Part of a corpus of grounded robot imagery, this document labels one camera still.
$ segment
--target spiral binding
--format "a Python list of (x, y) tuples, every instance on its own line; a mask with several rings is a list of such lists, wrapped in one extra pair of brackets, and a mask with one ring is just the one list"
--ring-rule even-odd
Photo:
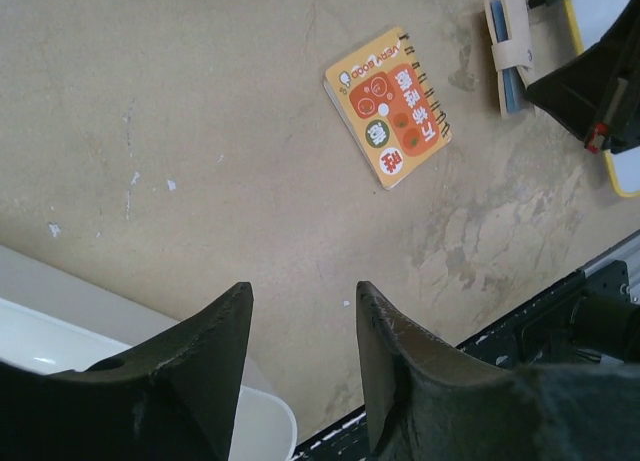
[[(409, 41), (409, 33), (404, 33), (398, 36), (398, 39), (400, 39), (400, 41), (403, 41), (403, 42)], [(415, 49), (413, 49), (413, 46), (408, 45), (408, 46), (405, 46), (404, 52), (405, 54), (413, 54), (415, 53)], [(412, 63), (411, 68), (416, 72), (416, 75), (418, 76), (418, 82), (420, 84), (423, 84), (425, 81), (427, 81), (426, 73), (424, 72), (418, 73), (418, 69), (420, 68), (420, 62), (416, 61), (415, 63)], [(431, 109), (433, 114), (437, 116), (436, 123), (438, 123), (438, 126), (440, 126), (440, 134), (443, 137), (446, 136), (447, 134), (449, 134), (449, 130), (451, 129), (451, 126), (449, 126), (449, 123), (447, 122), (447, 113), (445, 113), (440, 107), (440, 101), (435, 99), (435, 91), (433, 90), (433, 88), (429, 88), (427, 91), (425, 91), (424, 96), (425, 96), (425, 99), (427, 100), (427, 103), (429, 103), (429, 108)]]

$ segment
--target spiral notebook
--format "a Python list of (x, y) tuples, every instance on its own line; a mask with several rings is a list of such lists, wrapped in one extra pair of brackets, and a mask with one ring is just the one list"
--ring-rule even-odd
[(401, 28), (327, 69), (324, 87), (385, 189), (451, 140), (447, 115)]

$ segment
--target notebook cover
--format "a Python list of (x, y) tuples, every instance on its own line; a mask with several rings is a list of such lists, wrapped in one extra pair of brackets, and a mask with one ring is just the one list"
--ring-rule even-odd
[(408, 39), (393, 28), (325, 73), (327, 92), (386, 189), (451, 140)]

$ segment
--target white debris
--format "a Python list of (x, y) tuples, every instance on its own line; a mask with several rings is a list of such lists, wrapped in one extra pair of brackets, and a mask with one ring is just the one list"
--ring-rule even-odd
[(53, 236), (54, 238), (57, 238), (62, 230), (60, 229), (60, 226), (58, 226), (57, 224), (49, 223), (49, 231), (51, 231), (51, 236)]
[(124, 217), (127, 221), (131, 218), (131, 190), (127, 191), (127, 204), (124, 210)]

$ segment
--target yellow board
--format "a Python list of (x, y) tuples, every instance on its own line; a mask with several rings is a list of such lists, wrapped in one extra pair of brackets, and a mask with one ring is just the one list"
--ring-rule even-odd
[(408, 40), (393, 28), (325, 73), (327, 93), (385, 189), (451, 140)]
[[(576, 11), (573, 8), (572, 0), (564, 0), (564, 7), (567, 12), (567, 20), (569, 22), (569, 30), (571, 32), (571, 40), (573, 41), (573, 46), (578, 53), (578, 55), (584, 52), (584, 43), (582, 42), (582, 36), (580, 35), (580, 28), (578, 27), (578, 19), (576, 17)], [(615, 190), (618, 196), (623, 198), (635, 198), (636, 196), (640, 196), (640, 191), (636, 191), (633, 193), (629, 193), (624, 191), (620, 187), (620, 183), (618, 181), (618, 175), (616, 174), (616, 168), (613, 164), (613, 155), (610, 151), (604, 151), (603, 153), (604, 161), (607, 166), (607, 172), (609, 173), (609, 178), (611, 179), (611, 184), (613, 185), (613, 189)]]

